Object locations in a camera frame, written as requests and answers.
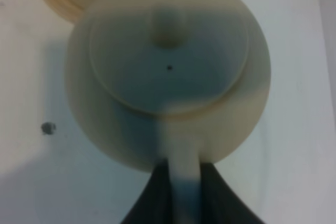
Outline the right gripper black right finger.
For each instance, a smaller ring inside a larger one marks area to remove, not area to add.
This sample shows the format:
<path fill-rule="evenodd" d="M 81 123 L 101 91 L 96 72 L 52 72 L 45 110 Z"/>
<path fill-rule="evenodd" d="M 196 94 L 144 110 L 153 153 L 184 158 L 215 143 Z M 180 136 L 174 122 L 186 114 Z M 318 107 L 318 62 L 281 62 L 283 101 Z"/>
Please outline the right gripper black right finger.
<path fill-rule="evenodd" d="M 233 192 L 212 163 L 200 164 L 197 205 L 200 223 L 261 224 L 263 221 Z"/>

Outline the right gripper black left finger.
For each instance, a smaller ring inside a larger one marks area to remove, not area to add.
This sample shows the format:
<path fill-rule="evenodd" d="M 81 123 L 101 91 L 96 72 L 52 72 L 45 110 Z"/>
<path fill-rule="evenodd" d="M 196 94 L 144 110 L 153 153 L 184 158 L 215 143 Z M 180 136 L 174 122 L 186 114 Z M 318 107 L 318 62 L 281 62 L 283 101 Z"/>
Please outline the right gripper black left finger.
<path fill-rule="evenodd" d="M 155 166 L 148 183 L 122 223 L 176 223 L 167 161 Z"/>

